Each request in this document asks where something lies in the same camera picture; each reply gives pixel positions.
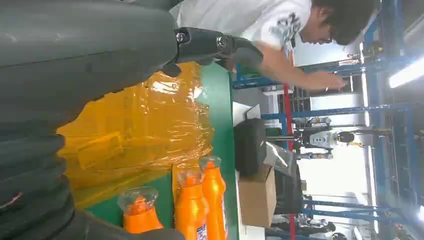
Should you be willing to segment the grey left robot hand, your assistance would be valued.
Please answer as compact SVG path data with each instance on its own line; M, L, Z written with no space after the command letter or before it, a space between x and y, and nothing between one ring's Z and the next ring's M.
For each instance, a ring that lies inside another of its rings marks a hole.
M183 239L172 228L131 234L76 210L56 131L91 101L212 59L255 66L263 55L244 38L179 27L141 0L1 1L1 239Z

